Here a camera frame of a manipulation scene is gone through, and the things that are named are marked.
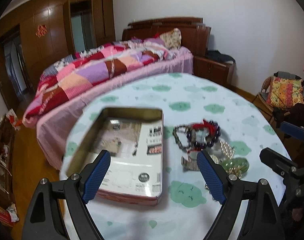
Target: pink bed sheet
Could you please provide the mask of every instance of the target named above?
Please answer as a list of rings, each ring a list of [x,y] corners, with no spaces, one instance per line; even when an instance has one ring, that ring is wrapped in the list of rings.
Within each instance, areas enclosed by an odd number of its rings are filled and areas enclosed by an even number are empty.
[[[82,115],[83,108],[89,105],[94,98],[141,78],[175,72],[193,74],[193,55],[185,47],[180,48],[177,57],[173,60],[152,63],[144,68],[115,77],[44,115],[37,122],[36,136],[50,165],[57,170],[61,168],[66,139],[70,130]]]

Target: red paper decoration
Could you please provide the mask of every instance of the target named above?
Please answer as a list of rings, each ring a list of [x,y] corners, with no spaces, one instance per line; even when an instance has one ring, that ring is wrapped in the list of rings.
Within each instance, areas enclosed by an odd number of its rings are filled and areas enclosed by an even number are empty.
[[[41,37],[44,36],[47,33],[46,25],[39,25],[37,27],[36,36]]]

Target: colorful cushion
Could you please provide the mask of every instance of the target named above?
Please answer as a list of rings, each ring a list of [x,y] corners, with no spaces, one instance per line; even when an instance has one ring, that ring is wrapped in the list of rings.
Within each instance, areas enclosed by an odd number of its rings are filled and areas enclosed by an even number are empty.
[[[160,39],[164,41],[167,49],[179,49],[181,47],[181,31],[175,28],[167,33],[162,33]]]
[[[297,103],[303,102],[302,79],[284,79],[272,76],[267,103],[272,107],[288,110]]]

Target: doorway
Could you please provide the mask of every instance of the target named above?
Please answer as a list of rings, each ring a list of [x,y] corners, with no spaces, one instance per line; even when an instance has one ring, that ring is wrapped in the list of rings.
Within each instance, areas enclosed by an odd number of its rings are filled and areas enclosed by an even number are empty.
[[[4,42],[5,65],[8,77],[13,85],[19,102],[29,104],[32,100],[31,86],[25,70],[25,61],[19,33]]]
[[[8,109],[27,106],[35,95],[21,46],[19,25],[0,37],[0,92]]]
[[[75,51],[96,47],[91,0],[71,3],[71,25]]]

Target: chair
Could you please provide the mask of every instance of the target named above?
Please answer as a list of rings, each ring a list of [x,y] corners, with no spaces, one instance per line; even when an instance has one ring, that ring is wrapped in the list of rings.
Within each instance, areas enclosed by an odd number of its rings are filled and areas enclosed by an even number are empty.
[[[252,103],[255,102],[255,100],[258,98],[260,100],[260,102],[265,106],[265,109],[261,109],[259,108],[262,112],[266,113],[268,116],[270,116],[270,120],[269,120],[269,124],[272,124],[274,121],[274,117],[273,117],[273,107],[268,105],[266,100],[268,99],[268,93],[267,93],[267,89],[270,86],[270,82],[271,82],[271,76],[266,78],[265,81],[262,84],[261,87],[261,91],[257,94],[257,96],[252,100]]]

